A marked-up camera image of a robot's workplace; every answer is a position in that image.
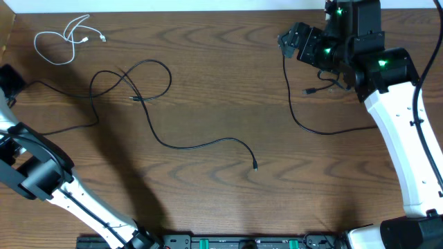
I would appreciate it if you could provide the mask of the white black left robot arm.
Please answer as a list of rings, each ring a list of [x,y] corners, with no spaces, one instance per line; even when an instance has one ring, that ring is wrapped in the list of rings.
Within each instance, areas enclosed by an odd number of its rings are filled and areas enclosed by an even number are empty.
[[[110,248],[162,248],[157,236],[88,189],[62,149],[15,117],[11,106],[25,85],[11,65],[1,67],[1,182],[27,199],[70,212]]]

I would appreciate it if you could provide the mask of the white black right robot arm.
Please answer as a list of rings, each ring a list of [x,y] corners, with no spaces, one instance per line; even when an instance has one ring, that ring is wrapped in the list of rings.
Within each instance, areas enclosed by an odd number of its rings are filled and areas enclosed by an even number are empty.
[[[354,90],[388,148],[399,180],[403,217],[353,228],[328,248],[441,248],[442,150],[422,98],[418,73],[404,48],[386,48],[379,1],[327,1],[326,27],[295,23],[278,36],[286,59],[295,57],[332,84]]]

